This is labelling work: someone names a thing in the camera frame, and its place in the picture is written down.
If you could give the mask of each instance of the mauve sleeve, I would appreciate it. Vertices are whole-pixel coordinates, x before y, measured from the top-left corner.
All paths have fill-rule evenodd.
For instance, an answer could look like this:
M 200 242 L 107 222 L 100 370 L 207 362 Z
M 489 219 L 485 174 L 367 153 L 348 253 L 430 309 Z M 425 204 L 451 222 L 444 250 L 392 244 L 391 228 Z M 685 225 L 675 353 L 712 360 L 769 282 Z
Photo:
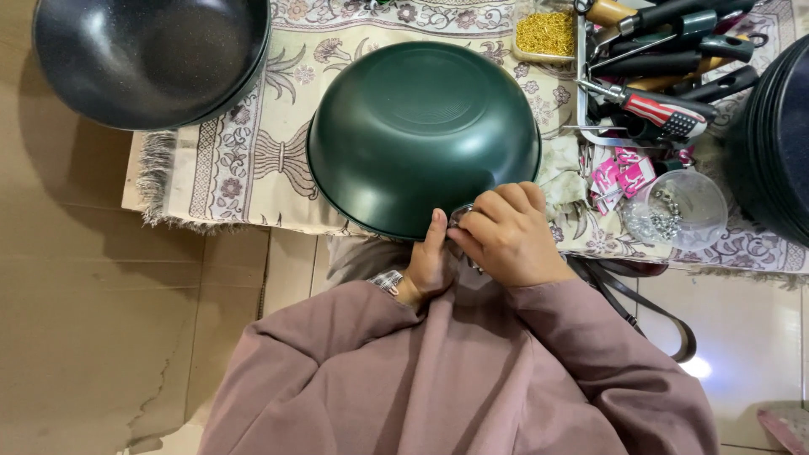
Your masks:
M 718 453 L 700 382 L 581 279 L 509 290 L 511 306 L 616 429 L 630 454 Z
M 198 455 L 247 455 L 255 448 L 239 446 L 239 441 L 248 432 L 271 436 L 281 431 L 253 426 L 268 421 L 263 414 L 295 414 L 297 405 L 290 402 L 323 362 L 418 321 L 411 308 L 377 286 L 354 281 L 248 325 L 216 393 Z M 328 446 L 327 440 L 318 440 L 328 438 L 323 433 L 301 435 L 295 450 L 287 453 Z M 273 452 L 284 450 L 274 446 Z

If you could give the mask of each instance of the plastic container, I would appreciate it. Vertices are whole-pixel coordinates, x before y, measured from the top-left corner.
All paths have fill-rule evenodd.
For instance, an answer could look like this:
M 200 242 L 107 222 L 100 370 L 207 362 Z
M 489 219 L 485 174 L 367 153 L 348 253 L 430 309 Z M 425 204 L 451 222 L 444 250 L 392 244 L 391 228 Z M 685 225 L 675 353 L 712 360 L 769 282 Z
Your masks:
M 682 218 L 680 230 L 670 239 L 652 222 L 653 215 L 671 216 L 668 204 L 656 194 L 662 192 L 676 202 Z M 697 171 L 666 172 L 624 201 L 621 218 L 629 233 L 646 244 L 670 245 L 684 251 L 698 251 L 715 244 L 725 234 L 727 203 L 714 181 Z
M 573 62 L 576 57 L 574 55 L 552 55 L 549 53 L 530 53 L 524 52 L 517 46 L 517 23 L 520 20 L 527 18 L 534 13 L 557 13 L 569 12 L 573 15 L 573 30 L 571 30 L 572 37 L 575 38 L 576 33 L 576 13 L 573 9 L 573 0 L 516 0 L 514 8 L 514 16 L 512 23 L 514 28 L 511 30 L 511 52 L 515 58 L 524 62 L 545 62 L 545 63 L 568 63 Z

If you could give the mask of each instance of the wooden handle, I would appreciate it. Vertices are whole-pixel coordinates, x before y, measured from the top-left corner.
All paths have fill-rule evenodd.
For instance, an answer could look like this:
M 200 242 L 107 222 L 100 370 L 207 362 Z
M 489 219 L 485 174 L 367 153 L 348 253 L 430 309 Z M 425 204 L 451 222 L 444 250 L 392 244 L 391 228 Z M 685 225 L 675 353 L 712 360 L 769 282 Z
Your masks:
M 621 5 L 613 0 L 596 0 L 587 12 L 587 20 L 602 27 L 611 27 L 619 20 L 634 16 L 637 10 Z
M 750 40 L 747 35 L 738 35 L 737 38 L 745 41 Z M 707 73 L 708 71 L 716 70 L 720 66 L 725 66 L 735 61 L 736 60 L 734 58 L 703 57 L 702 60 L 700 60 L 700 65 L 697 67 L 697 70 L 691 74 L 687 74 L 685 76 L 660 76 L 657 78 L 643 78 L 626 84 L 626 87 L 647 91 L 661 91 L 666 87 L 671 87 L 672 85 L 681 83 L 686 79 L 693 79 L 699 75 Z

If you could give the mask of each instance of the black wok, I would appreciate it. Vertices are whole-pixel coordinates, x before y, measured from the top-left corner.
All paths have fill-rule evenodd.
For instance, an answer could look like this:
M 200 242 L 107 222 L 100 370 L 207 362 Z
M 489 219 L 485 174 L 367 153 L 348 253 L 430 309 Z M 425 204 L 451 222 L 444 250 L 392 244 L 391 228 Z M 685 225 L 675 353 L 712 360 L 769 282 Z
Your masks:
M 123 130 L 199 122 L 240 101 L 265 54 L 267 0 L 40 0 L 33 40 L 73 110 Z

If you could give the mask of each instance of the pink garment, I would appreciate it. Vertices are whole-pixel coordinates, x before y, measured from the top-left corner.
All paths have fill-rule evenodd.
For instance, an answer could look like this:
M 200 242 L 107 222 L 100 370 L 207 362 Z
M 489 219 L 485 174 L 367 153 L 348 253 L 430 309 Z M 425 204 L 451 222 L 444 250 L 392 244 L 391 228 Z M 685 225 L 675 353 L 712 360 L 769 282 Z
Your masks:
M 247 327 L 200 455 L 718 453 L 705 393 L 583 281 L 354 281 Z

